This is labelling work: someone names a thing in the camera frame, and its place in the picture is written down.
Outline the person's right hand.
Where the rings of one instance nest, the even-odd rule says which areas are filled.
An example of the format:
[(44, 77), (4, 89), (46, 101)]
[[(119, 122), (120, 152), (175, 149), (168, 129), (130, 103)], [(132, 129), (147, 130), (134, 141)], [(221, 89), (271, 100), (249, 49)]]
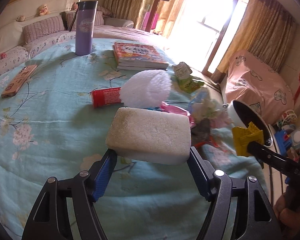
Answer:
[(273, 207), (277, 219), (285, 226), (285, 239), (293, 239), (300, 231), (300, 207), (292, 211), (286, 204), (286, 193), (282, 194)]

